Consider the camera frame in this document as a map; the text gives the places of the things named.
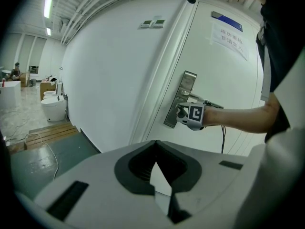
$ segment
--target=white wall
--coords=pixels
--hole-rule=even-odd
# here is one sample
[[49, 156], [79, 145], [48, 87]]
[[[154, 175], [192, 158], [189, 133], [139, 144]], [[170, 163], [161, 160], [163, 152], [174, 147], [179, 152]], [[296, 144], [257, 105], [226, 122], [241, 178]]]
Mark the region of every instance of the white wall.
[[38, 76], [32, 76], [31, 78], [42, 80], [49, 75], [59, 77], [59, 67], [62, 66], [65, 51], [66, 46], [61, 45], [61, 41], [48, 38], [41, 54]]
[[[184, 0], [134, 0], [97, 16], [68, 45], [69, 116], [102, 151], [128, 145], [141, 93]], [[166, 19], [163, 29], [139, 29]]]

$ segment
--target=white door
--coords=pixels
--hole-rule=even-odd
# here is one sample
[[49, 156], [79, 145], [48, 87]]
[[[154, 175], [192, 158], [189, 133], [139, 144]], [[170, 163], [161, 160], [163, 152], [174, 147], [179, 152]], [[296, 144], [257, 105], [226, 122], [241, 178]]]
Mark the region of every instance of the white door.
[[[211, 12], [223, 14], [242, 24], [243, 32], [233, 26], [211, 17]], [[248, 57], [242, 56], [212, 40], [213, 27], [231, 33], [243, 43], [243, 51], [248, 50]], [[186, 38], [179, 61], [168, 86], [162, 105], [149, 132], [147, 140], [162, 140], [205, 151], [220, 153], [223, 141], [220, 126], [213, 126], [202, 131], [192, 131], [177, 123], [175, 128], [164, 124], [164, 120], [177, 93], [184, 71], [197, 75], [193, 94], [224, 106], [227, 109], [249, 109], [261, 106], [262, 66], [256, 47], [257, 29], [244, 20], [238, 13], [199, 2]], [[248, 155], [251, 147], [262, 143], [264, 135], [247, 134], [233, 128], [227, 128], [224, 153]]]

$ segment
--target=tile floor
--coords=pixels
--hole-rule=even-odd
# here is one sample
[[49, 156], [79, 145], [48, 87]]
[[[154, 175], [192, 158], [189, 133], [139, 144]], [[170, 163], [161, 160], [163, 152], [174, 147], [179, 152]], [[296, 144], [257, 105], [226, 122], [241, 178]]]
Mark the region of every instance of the tile floor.
[[21, 104], [13, 109], [0, 110], [0, 130], [6, 145], [21, 142], [30, 130], [65, 123], [67, 120], [48, 122], [40, 103], [40, 83], [21, 88]]

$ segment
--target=ceiling light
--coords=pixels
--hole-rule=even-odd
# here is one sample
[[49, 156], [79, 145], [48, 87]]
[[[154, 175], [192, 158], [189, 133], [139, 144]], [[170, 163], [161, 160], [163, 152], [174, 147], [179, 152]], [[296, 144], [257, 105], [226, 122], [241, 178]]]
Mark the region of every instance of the ceiling light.
[[44, 2], [44, 17], [46, 18], [50, 18], [50, 11], [51, 11], [51, 7], [52, 7], [52, 1], [53, 0], [45, 0]]
[[47, 34], [48, 34], [48, 36], [51, 36], [51, 29], [50, 28], [47, 28]]

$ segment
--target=black cable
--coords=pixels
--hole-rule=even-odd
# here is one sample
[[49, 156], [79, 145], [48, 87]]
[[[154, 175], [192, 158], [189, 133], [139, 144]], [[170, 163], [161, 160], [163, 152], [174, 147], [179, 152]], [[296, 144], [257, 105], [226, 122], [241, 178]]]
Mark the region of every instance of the black cable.
[[227, 130], [225, 128], [225, 126], [221, 126], [221, 130], [223, 131], [223, 144], [221, 146], [221, 153], [223, 154], [224, 153], [224, 141], [225, 141], [225, 134], [227, 133]]

